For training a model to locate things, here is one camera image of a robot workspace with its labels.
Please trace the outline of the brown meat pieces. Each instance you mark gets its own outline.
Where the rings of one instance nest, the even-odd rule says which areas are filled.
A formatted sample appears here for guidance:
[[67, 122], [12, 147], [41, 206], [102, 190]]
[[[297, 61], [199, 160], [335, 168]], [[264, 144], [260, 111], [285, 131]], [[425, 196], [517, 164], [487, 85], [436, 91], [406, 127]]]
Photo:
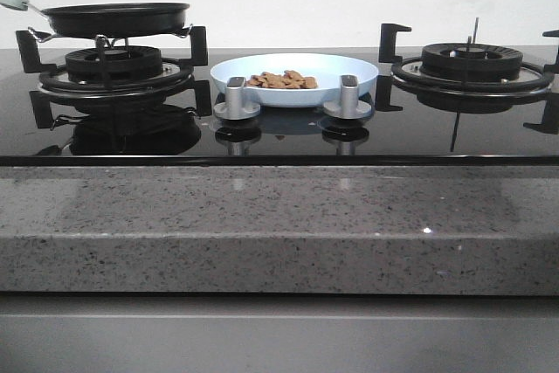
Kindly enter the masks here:
[[295, 70], [285, 70], [282, 74], [262, 72], [259, 75], [252, 75], [245, 84], [270, 89], [315, 89], [318, 87], [315, 77], [303, 76]]

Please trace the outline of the light blue plate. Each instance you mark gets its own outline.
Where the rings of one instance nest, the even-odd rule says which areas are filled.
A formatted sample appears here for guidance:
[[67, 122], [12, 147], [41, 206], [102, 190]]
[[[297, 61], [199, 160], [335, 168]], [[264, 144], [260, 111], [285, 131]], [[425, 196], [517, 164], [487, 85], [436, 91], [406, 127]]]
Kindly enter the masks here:
[[320, 107], [326, 101], [340, 96], [341, 76], [357, 77], [359, 94], [369, 93], [375, 85], [379, 70], [369, 62], [332, 54], [270, 53], [230, 59], [213, 66], [210, 76], [219, 92], [225, 90], [232, 77], [251, 78], [262, 72], [282, 74], [295, 70], [303, 76], [312, 76], [315, 89], [270, 89], [247, 87], [251, 99], [266, 107]]

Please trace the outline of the black frying pan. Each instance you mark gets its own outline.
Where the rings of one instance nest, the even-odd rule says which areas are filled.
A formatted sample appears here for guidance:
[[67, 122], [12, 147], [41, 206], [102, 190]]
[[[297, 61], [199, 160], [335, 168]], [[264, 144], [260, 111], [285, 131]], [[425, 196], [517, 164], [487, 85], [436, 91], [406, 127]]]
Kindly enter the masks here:
[[183, 28], [187, 3], [102, 3], [35, 9], [65, 38], [145, 37]]

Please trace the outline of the left silver stove knob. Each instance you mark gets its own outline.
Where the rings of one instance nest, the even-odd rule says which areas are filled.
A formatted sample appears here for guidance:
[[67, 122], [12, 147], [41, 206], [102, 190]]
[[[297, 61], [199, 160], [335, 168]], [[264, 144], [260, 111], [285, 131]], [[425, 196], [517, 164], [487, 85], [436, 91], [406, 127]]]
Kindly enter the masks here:
[[244, 77], [231, 77], [225, 87], [224, 102], [216, 104], [213, 111], [222, 120], [241, 121], [258, 116], [261, 106], [245, 93]]

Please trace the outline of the silver stove knob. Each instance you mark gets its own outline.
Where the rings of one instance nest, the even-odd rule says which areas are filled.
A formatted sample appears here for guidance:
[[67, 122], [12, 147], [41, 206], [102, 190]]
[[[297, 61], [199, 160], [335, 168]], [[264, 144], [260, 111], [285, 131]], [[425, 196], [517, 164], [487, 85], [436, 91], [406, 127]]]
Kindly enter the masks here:
[[322, 108], [325, 114], [341, 120], [358, 120], [372, 115], [372, 106], [360, 100], [359, 84], [355, 75], [340, 77], [340, 97], [327, 101]]
[[258, 116], [261, 106], [245, 93], [244, 77], [231, 77], [225, 87], [224, 102], [216, 104], [213, 111], [222, 120], [241, 121]]

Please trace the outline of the right silver stove knob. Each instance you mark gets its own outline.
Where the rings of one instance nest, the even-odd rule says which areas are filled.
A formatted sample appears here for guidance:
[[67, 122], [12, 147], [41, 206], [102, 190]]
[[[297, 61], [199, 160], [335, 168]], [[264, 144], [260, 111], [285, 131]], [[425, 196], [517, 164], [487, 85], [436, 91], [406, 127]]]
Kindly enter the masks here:
[[327, 101], [322, 108], [325, 114], [341, 120], [358, 120], [372, 115], [372, 106], [360, 100], [359, 84], [355, 75], [340, 77], [340, 97]]

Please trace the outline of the black glass cooktop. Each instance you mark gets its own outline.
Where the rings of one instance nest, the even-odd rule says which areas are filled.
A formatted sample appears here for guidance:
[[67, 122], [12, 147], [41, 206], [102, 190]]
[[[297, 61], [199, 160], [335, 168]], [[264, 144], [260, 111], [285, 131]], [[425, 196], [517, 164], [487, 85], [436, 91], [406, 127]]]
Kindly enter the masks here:
[[1, 52], [4, 166], [555, 165], [558, 92], [530, 102], [409, 93], [384, 67], [367, 101], [372, 116], [343, 122], [316, 108], [264, 108], [220, 121], [222, 96], [200, 67], [193, 88], [148, 111], [91, 117], [50, 102], [15, 49]]

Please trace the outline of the right black pan support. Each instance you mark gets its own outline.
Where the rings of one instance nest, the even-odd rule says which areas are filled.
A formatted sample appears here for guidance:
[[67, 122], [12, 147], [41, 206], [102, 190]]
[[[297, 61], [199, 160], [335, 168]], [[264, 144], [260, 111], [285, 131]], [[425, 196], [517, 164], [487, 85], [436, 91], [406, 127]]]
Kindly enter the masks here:
[[[462, 114], [494, 114], [507, 111], [514, 105], [536, 103], [543, 100], [542, 120], [523, 126], [534, 131], [556, 135], [558, 133], [558, 64], [539, 66], [524, 60], [517, 79], [500, 79], [497, 82], [476, 82], [441, 79], [420, 71], [421, 54], [403, 58], [396, 54], [397, 34], [411, 28], [393, 23], [381, 24], [378, 62], [390, 65], [391, 83], [416, 95], [428, 107]], [[465, 42], [478, 44], [473, 34]]]

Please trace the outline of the black pan support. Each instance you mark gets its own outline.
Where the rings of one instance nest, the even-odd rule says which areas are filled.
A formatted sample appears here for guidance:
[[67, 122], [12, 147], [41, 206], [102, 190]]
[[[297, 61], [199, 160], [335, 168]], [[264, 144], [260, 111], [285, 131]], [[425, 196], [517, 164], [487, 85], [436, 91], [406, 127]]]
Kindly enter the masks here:
[[[441, 79], [420, 71], [421, 54], [403, 58], [396, 54], [397, 34], [411, 28], [393, 23], [381, 24], [378, 62], [390, 65], [391, 83], [416, 95], [428, 107], [462, 114], [494, 114], [507, 111], [514, 105], [536, 103], [543, 100], [542, 120], [523, 126], [534, 131], [556, 135], [558, 133], [558, 64], [539, 66], [524, 60], [517, 79], [500, 79], [497, 82], [476, 82]], [[465, 42], [478, 44], [473, 34]]]
[[107, 37], [94, 38], [100, 55], [102, 82], [72, 82], [63, 65], [46, 64], [41, 61], [38, 43], [46, 41], [50, 34], [29, 28], [17, 31], [17, 44], [24, 71], [38, 75], [38, 88], [31, 93], [34, 107], [49, 107], [52, 103], [74, 107], [85, 114], [106, 114], [117, 108], [140, 110], [165, 101], [169, 96], [193, 89], [196, 85], [194, 70], [208, 64], [206, 28], [191, 26], [178, 34], [190, 39], [188, 59], [171, 59], [162, 56], [162, 74], [132, 83], [115, 83], [108, 75], [105, 50], [117, 47]]

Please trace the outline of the left black gas burner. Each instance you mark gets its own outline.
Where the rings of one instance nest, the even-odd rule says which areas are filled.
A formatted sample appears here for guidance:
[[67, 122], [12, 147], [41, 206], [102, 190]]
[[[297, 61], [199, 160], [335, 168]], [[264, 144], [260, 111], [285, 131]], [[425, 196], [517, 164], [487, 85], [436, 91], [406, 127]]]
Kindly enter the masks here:
[[[162, 74], [161, 52], [148, 46], [117, 46], [105, 50], [108, 75], [115, 83], [132, 83]], [[101, 83], [102, 65], [95, 48], [66, 54], [66, 71], [72, 82]]]

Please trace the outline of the black gas burner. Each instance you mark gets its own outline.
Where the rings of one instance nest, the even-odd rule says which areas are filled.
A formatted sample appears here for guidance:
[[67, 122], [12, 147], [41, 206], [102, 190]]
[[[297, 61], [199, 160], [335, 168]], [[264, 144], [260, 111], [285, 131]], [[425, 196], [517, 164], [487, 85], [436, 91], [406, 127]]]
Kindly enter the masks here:
[[421, 61], [420, 71], [433, 77], [497, 82], [518, 78], [523, 54], [497, 45], [443, 43], [425, 46]]
[[[108, 75], [115, 83], [132, 83], [162, 74], [161, 52], [148, 46], [117, 46], [105, 50]], [[66, 71], [72, 82], [101, 83], [102, 65], [95, 48], [66, 54]]]

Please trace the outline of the right black gas burner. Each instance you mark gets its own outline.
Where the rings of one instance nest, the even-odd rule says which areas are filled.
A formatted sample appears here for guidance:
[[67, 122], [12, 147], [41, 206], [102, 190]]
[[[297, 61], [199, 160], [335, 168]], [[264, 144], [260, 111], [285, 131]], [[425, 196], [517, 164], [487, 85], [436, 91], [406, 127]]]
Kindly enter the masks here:
[[420, 71], [433, 77], [497, 82], [518, 78], [523, 54], [497, 45], [443, 43], [425, 46], [421, 61]]

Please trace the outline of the left black pan support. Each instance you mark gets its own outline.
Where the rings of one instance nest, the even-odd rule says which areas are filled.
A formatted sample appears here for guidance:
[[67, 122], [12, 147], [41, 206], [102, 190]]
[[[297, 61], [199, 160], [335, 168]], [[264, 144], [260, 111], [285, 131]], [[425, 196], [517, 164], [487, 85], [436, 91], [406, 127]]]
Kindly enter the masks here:
[[206, 28], [191, 26], [178, 34], [190, 39], [188, 59], [171, 59], [162, 56], [162, 74], [132, 83], [115, 83], [108, 75], [105, 50], [117, 47], [107, 37], [94, 38], [100, 55], [102, 82], [72, 82], [63, 65], [46, 64], [41, 61], [38, 43], [46, 41], [50, 34], [29, 28], [17, 31], [17, 44], [24, 71], [38, 75], [38, 88], [31, 93], [34, 107], [49, 107], [52, 103], [74, 107], [85, 114], [106, 114], [117, 108], [140, 110], [165, 101], [169, 96], [193, 89], [196, 85], [194, 70], [208, 64]]

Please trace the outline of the grey cabinet front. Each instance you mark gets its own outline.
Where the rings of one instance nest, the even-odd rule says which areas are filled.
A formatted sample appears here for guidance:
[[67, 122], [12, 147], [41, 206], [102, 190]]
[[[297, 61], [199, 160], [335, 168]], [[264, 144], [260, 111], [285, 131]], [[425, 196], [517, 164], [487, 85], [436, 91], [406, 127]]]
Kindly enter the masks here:
[[555, 372], [555, 299], [5, 295], [4, 372]]

